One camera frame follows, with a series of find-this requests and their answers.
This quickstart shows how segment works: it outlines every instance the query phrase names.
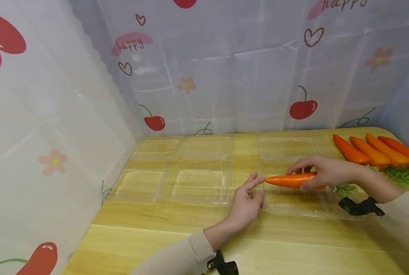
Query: wooden table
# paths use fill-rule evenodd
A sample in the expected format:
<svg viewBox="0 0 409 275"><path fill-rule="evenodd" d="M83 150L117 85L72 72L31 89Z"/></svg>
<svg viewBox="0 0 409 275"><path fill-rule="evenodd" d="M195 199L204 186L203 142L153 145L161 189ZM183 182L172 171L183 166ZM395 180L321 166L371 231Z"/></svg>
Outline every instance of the wooden table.
<svg viewBox="0 0 409 275"><path fill-rule="evenodd" d="M331 139L333 133L344 138L350 135L362 137L365 133L393 137L380 128L304 131L304 135L323 136L319 147L328 149L326 153L330 156L340 158ZM292 136L292 132L268 135ZM231 190L260 169L257 138L258 134L235 135ZM167 149L164 146L159 148L162 151ZM136 149L137 152L142 150L145 150L145 140ZM163 198L158 203L136 203L133 195L127 196L132 189L123 189L121 195L115 194L118 185L63 274L129 274L156 251L220 221L229 207L165 202ZM409 274L409 254L372 217L352 221L277 215L265 211L222 251L226 261L237 262L242 275Z"/></svg>

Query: cherry stem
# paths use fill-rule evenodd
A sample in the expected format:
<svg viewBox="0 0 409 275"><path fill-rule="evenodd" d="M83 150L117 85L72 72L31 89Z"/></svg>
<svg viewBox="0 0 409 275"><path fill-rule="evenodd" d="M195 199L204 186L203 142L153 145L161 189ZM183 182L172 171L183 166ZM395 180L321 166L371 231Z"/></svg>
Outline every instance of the cherry stem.
<svg viewBox="0 0 409 275"><path fill-rule="evenodd" d="M298 87L300 87L301 89L304 90L304 93L305 93L304 101L307 101L307 90L304 87L302 87L301 85L299 85Z"/></svg>
<svg viewBox="0 0 409 275"><path fill-rule="evenodd" d="M8 259L8 260L3 260L3 261L1 261L1 262L0 262L0 265L1 265L1 264L5 264L5 263L10 263L10 262L20 262L20 263L25 263L25 264L27 264L27 263L28 263L28 260L25 260L25 259Z"/></svg>
<svg viewBox="0 0 409 275"><path fill-rule="evenodd" d="M357 120L357 125L358 125L358 126L363 126L363 125L367 124L367 123L369 122L369 118L367 118L366 116L369 115L369 113L372 112L373 110L375 110L376 108L377 108L377 107L374 107L372 110L370 110L369 112L367 112L366 114L364 114L361 118L356 118L356 119L350 120L350 121L348 121L348 122L345 122L345 123L342 124L339 128L342 128L342 127L344 127L345 125L347 125L348 123L353 122L353 121L356 121L356 120ZM361 119L366 119L366 122L360 124L360 120L361 120Z"/></svg>
<svg viewBox="0 0 409 275"><path fill-rule="evenodd" d="M147 107L145 107L145 106L142 105L142 104L139 104L139 105L141 105L143 108L145 108L145 109L150 113L150 116L153 116L153 114L150 112L150 110L149 110Z"/></svg>
<svg viewBox="0 0 409 275"><path fill-rule="evenodd" d="M196 136L196 135L197 135L197 134L198 134L200 131L203 131L205 135L212 135L212 130L208 129L209 124L211 124L211 122L208 122L208 123L206 124L206 127L205 127L204 129L200 129L200 130L198 130L198 131L197 131L197 133L195 133L195 135L194 135L194 136Z"/></svg>

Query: beige sleeve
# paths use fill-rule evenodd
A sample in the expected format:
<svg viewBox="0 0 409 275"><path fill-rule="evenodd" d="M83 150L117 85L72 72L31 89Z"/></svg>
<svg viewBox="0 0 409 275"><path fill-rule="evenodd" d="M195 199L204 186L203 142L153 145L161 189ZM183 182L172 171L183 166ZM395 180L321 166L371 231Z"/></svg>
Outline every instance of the beige sleeve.
<svg viewBox="0 0 409 275"><path fill-rule="evenodd" d="M147 258L131 275L200 275L215 257L203 230L195 232Z"/></svg>
<svg viewBox="0 0 409 275"><path fill-rule="evenodd" d="M383 217L377 218L381 226L409 250L409 192L377 206L385 212Z"/></svg>

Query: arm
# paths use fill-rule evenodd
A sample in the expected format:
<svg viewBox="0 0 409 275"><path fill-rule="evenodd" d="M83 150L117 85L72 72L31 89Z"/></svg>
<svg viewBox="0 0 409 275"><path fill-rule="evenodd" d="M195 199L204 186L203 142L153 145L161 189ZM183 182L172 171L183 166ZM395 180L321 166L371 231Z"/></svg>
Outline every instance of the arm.
<svg viewBox="0 0 409 275"><path fill-rule="evenodd" d="M131 275L199 275L207 272L207 263L215 251L236 237L258 216L264 192L253 193L264 178L253 173L237 188L229 214L216 225L200 230L147 258Z"/></svg>
<svg viewBox="0 0 409 275"><path fill-rule="evenodd" d="M317 186L337 186L355 183L378 203L385 212L378 222L409 250L409 192L404 193L378 172L344 160L312 156L298 160L288 174L302 173L316 168L317 176L301 185L302 191Z"/></svg>

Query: toy carrot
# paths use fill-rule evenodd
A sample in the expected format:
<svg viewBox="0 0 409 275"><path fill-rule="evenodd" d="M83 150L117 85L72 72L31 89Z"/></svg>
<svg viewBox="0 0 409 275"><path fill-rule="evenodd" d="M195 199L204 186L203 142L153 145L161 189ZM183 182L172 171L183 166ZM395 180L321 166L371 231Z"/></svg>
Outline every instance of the toy carrot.
<svg viewBox="0 0 409 275"><path fill-rule="evenodd" d="M387 158L391 160L393 167L409 166L409 157L393 150L380 140L376 139L373 135L366 134L366 142L374 147L375 150L387 156Z"/></svg>
<svg viewBox="0 0 409 275"><path fill-rule="evenodd" d="M349 140L357 150L369 157L369 165L377 167L378 170L383 171L385 167L391 164L391 161L387 156L372 148L371 145L367 144L363 139L350 136Z"/></svg>
<svg viewBox="0 0 409 275"><path fill-rule="evenodd" d="M282 175L282 176L272 176L270 178L266 178L266 182L282 186L288 188L299 188L302 183L313 179L316 176L316 173L302 173L302 174L295 174L295 175ZM318 190L324 189L325 186L319 186Z"/></svg>
<svg viewBox="0 0 409 275"><path fill-rule="evenodd" d="M400 142L396 141L395 139L390 139L385 136L378 136L377 139L381 140L384 144L391 147L393 150L409 157L409 147Z"/></svg>
<svg viewBox="0 0 409 275"><path fill-rule="evenodd" d="M358 151L354 148L351 144L349 144L346 140L341 138L338 135L333 135L333 141L338 150L343 154L346 160L349 162L354 162L361 165L368 165L369 164L369 157L367 157L361 151Z"/></svg>

